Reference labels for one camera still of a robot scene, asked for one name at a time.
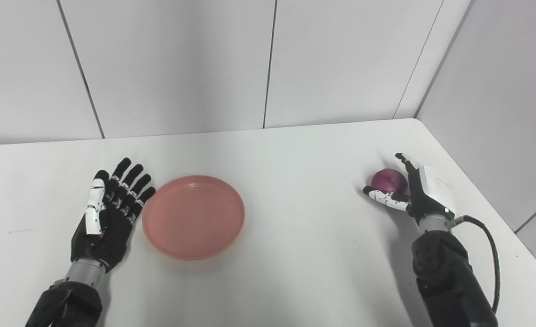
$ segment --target pink plate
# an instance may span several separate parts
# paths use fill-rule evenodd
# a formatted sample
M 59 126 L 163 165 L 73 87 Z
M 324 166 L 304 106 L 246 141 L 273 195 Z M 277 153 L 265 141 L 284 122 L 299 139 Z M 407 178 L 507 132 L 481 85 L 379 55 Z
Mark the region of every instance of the pink plate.
M 170 257 L 204 259 L 232 244 L 244 217 L 242 198 L 230 184 L 210 176 L 185 176 L 163 185 L 147 202 L 143 230 Z

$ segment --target tabletop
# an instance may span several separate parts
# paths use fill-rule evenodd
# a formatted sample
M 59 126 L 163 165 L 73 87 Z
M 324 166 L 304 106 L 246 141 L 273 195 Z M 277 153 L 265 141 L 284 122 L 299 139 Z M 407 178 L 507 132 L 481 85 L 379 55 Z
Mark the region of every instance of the tabletop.
M 399 119 L 0 145 L 0 327 L 24 325 L 64 277 L 92 177 L 123 157 L 143 164 L 156 188 L 189 174 L 225 180 L 246 221 L 219 255 L 180 261 L 152 247 L 139 220 L 100 285 L 100 326 L 429 327 L 412 271 L 415 221 L 361 193 L 382 168 L 405 172 L 397 152 L 443 170 L 459 214 L 492 232 L 499 325 L 536 326 L 536 260 L 423 124 Z M 466 225 L 453 233 L 492 300 L 488 240 Z

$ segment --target red onion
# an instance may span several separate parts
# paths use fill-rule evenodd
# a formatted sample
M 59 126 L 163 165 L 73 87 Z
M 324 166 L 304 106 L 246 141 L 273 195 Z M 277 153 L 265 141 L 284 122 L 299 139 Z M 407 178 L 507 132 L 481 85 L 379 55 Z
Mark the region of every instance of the red onion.
M 407 190 L 407 179 L 397 170 L 386 168 L 375 173 L 371 186 L 387 192 L 404 193 Z

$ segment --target robotic hand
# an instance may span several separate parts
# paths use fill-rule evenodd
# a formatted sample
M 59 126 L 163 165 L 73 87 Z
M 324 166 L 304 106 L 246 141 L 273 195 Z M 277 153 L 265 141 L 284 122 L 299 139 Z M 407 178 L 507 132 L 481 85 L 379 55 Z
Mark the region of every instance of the robotic hand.
M 433 166 L 420 166 L 403 153 L 410 195 L 394 194 L 365 186 L 363 192 L 388 207 L 415 218 L 422 235 L 413 242 L 413 271 L 417 288 L 434 327 L 497 327 L 500 289 L 498 253 L 492 235 L 476 218 L 455 218 L 455 201 L 448 179 Z M 490 307 L 469 264 L 468 253 L 451 228 L 470 222 L 482 228 L 495 266 L 494 304 Z
M 133 224 L 146 201 L 155 193 L 153 187 L 141 191 L 151 180 L 145 174 L 131 188 L 143 171 L 124 158 L 114 173 L 100 170 L 92 182 L 88 205 L 71 241 L 72 265 L 64 279 L 56 281 L 42 293 L 26 327 L 94 327 L 102 312 L 96 288 L 104 274 L 123 259 Z

